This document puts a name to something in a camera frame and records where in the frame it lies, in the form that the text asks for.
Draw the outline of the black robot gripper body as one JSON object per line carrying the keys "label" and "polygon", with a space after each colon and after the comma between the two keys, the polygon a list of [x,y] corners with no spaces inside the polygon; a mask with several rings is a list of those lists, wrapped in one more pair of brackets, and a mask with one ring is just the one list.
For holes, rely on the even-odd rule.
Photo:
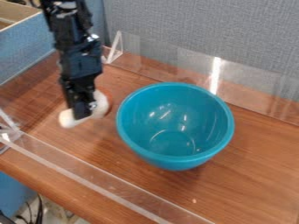
{"label": "black robot gripper body", "polygon": [[65,88],[93,88],[95,79],[103,73],[101,43],[96,34],[56,39],[60,55],[60,84]]}

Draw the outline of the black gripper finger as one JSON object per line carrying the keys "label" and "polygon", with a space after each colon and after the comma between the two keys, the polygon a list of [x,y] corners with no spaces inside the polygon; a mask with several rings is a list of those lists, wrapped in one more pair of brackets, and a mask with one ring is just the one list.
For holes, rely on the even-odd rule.
{"label": "black gripper finger", "polygon": [[95,76],[85,76],[73,81],[73,116],[83,119],[91,116],[92,109],[97,106],[95,100]]}
{"label": "black gripper finger", "polygon": [[68,80],[60,80],[60,84],[68,108],[72,109],[75,102],[72,83]]}

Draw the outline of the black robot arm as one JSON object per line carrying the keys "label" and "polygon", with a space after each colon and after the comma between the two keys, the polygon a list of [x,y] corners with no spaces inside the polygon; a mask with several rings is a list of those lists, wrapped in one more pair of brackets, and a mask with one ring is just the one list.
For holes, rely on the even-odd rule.
{"label": "black robot arm", "polygon": [[76,120],[96,109],[95,79],[103,73],[99,36],[89,33],[92,14],[85,0],[40,0],[60,55],[60,85]]}

